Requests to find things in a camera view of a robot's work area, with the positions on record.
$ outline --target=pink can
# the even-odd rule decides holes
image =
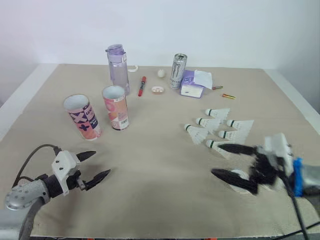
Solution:
[[[101,128],[89,99],[85,95],[68,96],[63,106],[86,140],[92,141],[100,137]]]
[[[125,90],[120,86],[107,86],[102,96],[112,127],[115,130],[127,128],[129,119]]]

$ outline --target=gray robot arm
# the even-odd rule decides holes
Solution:
[[[0,210],[0,240],[28,240],[37,212],[51,198],[67,195],[74,188],[87,191],[100,183],[110,169],[89,182],[80,178],[80,162],[94,153],[60,151],[52,163],[54,175],[44,174],[38,180],[13,187],[5,197],[5,209]]]

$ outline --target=white tissue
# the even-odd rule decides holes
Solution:
[[[195,70],[193,82],[195,84],[204,86],[207,89],[212,89],[213,81],[211,72]]]

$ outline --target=black cable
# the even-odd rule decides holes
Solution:
[[[285,168],[285,165],[284,165],[284,159],[280,157],[277,160],[278,160],[278,164],[279,164],[278,176],[283,181],[284,187],[285,187],[289,197],[291,198],[291,201],[292,201],[293,206],[294,206],[295,214],[296,214],[296,217],[298,218],[298,221],[299,221],[299,224],[300,224],[301,231],[302,231],[302,234],[304,236],[304,239],[305,240],[309,240],[307,229],[306,229],[306,226],[305,226],[304,221],[302,219],[302,216],[301,216],[301,213],[300,213],[300,210],[299,210],[299,206],[298,206],[295,194],[291,189],[291,186],[289,184],[288,176],[286,175],[286,168]]]
[[[318,221],[318,222],[316,222],[316,223],[314,223],[314,224],[312,224],[312,225],[307,226],[306,229],[311,229],[311,228],[313,228],[313,227],[318,226],[319,224],[320,224],[320,221]],[[278,236],[278,237],[276,237],[276,238],[273,238],[272,240],[285,239],[285,238],[291,237],[291,236],[296,235],[296,234],[299,234],[299,233],[302,233],[302,230],[294,231],[294,232],[288,233],[288,234],[286,234],[286,235]]]
[[[28,176],[21,176],[21,177],[19,177],[18,182],[19,182],[21,179],[28,180],[29,182],[33,182],[33,181],[34,181],[32,178],[30,178],[30,177],[28,177]]]
[[[12,188],[14,188],[15,186],[18,185],[18,183],[19,183],[19,178],[20,178],[23,170],[24,170],[25,167],[27,166],[28,162],[29,162],[30,159],[32,158],[32,156],[33,156],[39,149],[42,149],[42,148],[44,148],[44,147],[51,147],[51,148],[53,148],[54,150],[57,149],[57,148],[59,148],[59,147],[57,147],[57,146],[55,146],[55,145],[52,145],[52,144],[43,144],[43,145],[38,146],[35,150],[33,150],[33,151],[30,153],[30,155],[26,158],[26,160],[24,161],[24,164],[22,165],[22,167],[20,168],[18,174],[16,175],[16,178],[15,178],[15,180],[14,180],[14,182],[13,182]]]

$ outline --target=monster energy can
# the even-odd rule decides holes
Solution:
[[[177,53],[174,55],[172,73],[171,73],[171,88],[179,89],[184,75],[184,71],[187,64],[187,55],[183,53]]]

